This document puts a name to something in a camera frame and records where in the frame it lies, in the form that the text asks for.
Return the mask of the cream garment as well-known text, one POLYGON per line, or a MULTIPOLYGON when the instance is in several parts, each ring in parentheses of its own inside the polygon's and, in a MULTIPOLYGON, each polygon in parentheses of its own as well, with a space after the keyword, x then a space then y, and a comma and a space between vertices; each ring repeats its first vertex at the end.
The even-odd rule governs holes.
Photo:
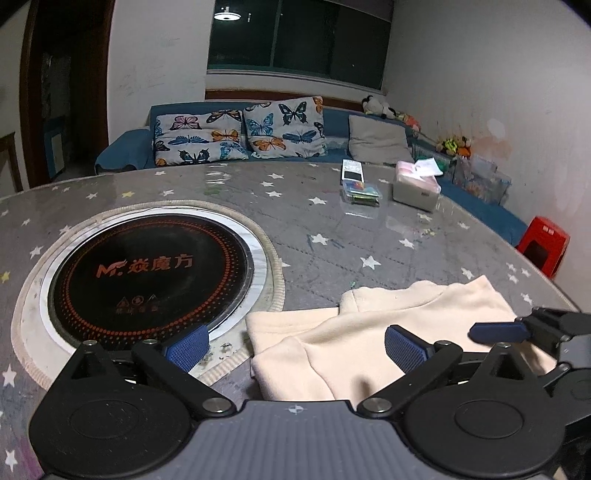
POLYGON ((468 337, 472 325, 516 316, 486 276, 466 284, 418 281, 400 290, 361 287, 342 294, 336 307, 249 314, 250 368, 266 400, 358 405, 403 375, 386 353, 389 326, 485 352, 468 337))

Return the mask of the red plastic stool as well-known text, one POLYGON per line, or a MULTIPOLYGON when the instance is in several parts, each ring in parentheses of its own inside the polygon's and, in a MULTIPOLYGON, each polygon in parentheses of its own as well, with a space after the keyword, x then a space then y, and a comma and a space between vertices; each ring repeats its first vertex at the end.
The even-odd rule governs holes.
POLYGON ((560 268, 570 235, 556 223, 543 216, 531 221, 517 250, 546 277, 553 280, 560 268))

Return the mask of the black induction cooktop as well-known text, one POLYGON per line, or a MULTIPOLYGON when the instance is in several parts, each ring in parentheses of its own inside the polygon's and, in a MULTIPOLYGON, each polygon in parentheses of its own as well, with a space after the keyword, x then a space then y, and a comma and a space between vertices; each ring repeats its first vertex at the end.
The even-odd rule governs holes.
POLYGON ((148 215, 82 242, 59 265, 48 311, 71 345, 95 340, 127 351, 141 340, 169 343, 220 325, 245 298, 252 256, 213 219, 148 215))

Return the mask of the clear plastic storage bin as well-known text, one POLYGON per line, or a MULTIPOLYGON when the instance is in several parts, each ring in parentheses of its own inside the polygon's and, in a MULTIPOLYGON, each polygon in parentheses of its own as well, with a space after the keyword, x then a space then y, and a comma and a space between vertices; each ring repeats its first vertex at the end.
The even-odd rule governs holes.
POLYGON ((498 166, 478 155, 457 160, 454 184, 491 205, 501 205, 512 180, 498 166))

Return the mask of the white tissue box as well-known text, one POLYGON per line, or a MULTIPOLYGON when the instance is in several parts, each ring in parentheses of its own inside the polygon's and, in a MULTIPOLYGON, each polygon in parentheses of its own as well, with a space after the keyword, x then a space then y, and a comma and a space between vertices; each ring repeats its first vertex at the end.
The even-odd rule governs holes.
POLYGON ((432 212, 439 200, 438 177, 444 172, 434 158, 415 163, 399 161, 394 170, 393 200, 426 212, 432 212))

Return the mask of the yellow orange plush toy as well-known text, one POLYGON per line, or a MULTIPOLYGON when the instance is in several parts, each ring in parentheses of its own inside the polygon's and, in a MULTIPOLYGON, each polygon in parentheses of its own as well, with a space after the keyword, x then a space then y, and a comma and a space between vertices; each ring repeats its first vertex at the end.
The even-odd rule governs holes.
POLYGON ((472 142, 465 136, 451 136, 440 140, 436 144, 436 150, 450 157, 460 156, 470 158, 472 155, 472 142))

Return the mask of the grey star tablecloth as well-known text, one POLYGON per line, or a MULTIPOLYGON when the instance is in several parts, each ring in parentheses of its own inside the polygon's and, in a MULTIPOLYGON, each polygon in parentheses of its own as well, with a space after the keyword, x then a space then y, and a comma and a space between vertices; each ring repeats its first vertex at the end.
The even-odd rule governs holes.
POLYGON ((150 201, 201 200, 252 219, 283 260, 288 310, 334 306, 356 287, 406 288, 486 276, 518 315, 571 300, 501 236, 448 198, 424 214, 384 197, 377 208, 342 200, 327 163, 236 162, 88 177, 1 200, 1 475, 36 479, 27 439, 43 391, 17 359, 13 311, 27 276, 52 245, 99 213, 150 201))

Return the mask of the white remote control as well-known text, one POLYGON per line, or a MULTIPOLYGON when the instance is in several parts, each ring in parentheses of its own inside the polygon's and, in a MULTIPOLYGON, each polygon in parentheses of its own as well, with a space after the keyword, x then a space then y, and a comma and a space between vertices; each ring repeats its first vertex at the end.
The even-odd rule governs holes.
POLYGON ((365 181, 365 176, 363 176, 363 164, 351 159, 342 160, 341 180, 363 183, 363 181, 365 181))

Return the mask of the grey cushion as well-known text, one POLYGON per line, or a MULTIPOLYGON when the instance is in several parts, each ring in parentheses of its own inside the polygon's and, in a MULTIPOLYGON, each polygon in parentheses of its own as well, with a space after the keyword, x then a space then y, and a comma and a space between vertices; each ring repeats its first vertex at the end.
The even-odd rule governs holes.
POLYGON ((349 115, 348 148, 353 160, 365 163, 414 162, 406 129, 369 116, 349 115))

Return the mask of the black white plush toy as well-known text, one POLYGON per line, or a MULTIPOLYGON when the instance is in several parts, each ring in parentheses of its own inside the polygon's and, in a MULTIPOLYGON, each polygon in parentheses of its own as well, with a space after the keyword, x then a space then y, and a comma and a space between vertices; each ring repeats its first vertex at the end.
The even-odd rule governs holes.
POLYGON ((362 100, 363 113, 366 115, 379 116, 381 118, 395 119, 397 112, 389 103, 375 95, 368 95, 362 100))

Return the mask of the left butterfly pillow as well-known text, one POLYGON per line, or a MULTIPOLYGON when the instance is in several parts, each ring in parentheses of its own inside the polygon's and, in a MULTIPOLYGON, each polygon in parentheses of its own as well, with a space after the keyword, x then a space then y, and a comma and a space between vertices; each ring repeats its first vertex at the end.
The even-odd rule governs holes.
POLYGON ((158 115, 153 133, 158 167, 249 159, 239 110, 158 115))

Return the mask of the butterfly pillow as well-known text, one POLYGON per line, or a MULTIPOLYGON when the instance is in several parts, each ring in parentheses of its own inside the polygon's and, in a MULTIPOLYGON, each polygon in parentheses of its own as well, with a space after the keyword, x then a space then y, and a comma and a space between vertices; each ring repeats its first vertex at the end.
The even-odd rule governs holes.
POLYGON ((321 96, 254 104, 243 110, 246 138, 259 159, 328 154, 321 96))
POLYGON ((239 110, 158 115, 153 133, 158 167, 249 159, 239 110))

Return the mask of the right butterfly pillow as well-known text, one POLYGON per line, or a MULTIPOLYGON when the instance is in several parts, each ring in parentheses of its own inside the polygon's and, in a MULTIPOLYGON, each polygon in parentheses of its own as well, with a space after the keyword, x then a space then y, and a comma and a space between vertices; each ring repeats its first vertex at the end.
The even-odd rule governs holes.
POLYGON ((328 154, 321 96, 254 104, 243 110, 246 138, 259 159, 328 154))

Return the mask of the dark window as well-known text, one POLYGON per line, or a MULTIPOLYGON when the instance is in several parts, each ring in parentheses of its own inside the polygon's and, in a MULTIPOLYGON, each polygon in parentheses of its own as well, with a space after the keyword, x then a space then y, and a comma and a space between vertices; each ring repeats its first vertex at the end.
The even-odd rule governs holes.
POLYGON ((392 1, 217 1, 208 67, 382 85, 392 1))

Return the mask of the dark wooden door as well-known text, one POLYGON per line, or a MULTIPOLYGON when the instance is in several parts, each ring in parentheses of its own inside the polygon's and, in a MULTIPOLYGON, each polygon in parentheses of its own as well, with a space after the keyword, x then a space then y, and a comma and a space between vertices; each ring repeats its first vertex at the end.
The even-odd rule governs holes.
POLYGON ((31 188, 64 171, 94 173, 108 145, 107 62, 113 1, 32 1, 19 78, 31 188))

